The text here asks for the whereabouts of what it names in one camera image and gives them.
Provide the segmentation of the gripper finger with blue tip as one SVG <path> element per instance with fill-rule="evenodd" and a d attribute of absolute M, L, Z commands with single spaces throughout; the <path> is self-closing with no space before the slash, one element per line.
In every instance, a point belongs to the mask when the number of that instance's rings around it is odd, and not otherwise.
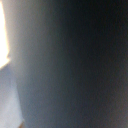
<path fill-rule="evenodd" d="M 0 70 L 0 128 L 23 128 L 17 86 L 9 65 Z"/>

